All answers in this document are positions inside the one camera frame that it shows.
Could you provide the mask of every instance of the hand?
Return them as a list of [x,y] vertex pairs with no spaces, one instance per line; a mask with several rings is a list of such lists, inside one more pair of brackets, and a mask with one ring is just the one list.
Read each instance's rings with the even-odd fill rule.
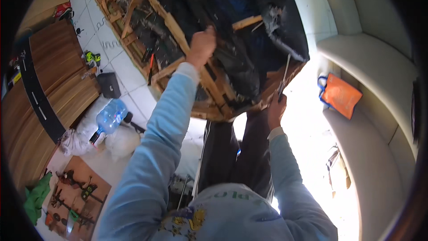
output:
[[281,118],[287,107],[287,96],[284,95],[281,102],[278,103],[278,91],[274,92],[272,102],[267,110],[267,123],[270,130],[281,126]]
[[213,55],[216,45],[214,27],[208,26],[205,31],[197,32],[193,35],[186,61],[199,71]]

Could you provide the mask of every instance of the light blue sweatshirt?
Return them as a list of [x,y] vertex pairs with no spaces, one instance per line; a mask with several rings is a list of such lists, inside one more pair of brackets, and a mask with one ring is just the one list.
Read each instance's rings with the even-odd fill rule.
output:
[[99,240],[337,240],[337,228],[302,184],[280,127],[270,133],[269,147],[281,215],[243,184],[209,187],[187,208],[167,214],[168,184],[180,161],[198,83],[189,63],[168,82],[107,205]]

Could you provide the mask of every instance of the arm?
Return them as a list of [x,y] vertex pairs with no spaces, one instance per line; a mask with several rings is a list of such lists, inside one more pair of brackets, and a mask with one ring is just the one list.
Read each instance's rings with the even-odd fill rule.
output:
[[274,94],[268,120],[270,169],[281,216],[295,240],[337,240],[337,228],[302,183],[299,166],[280,126],[286,97]]
[[180,162],[181,143],[199,83],[197,71],[215,49],[214,30],[196,33],[190,46],[188,62],[182,63],[169,80],[141,145],[102,215],[99,239],[148,240],[166,214],[168,184]]

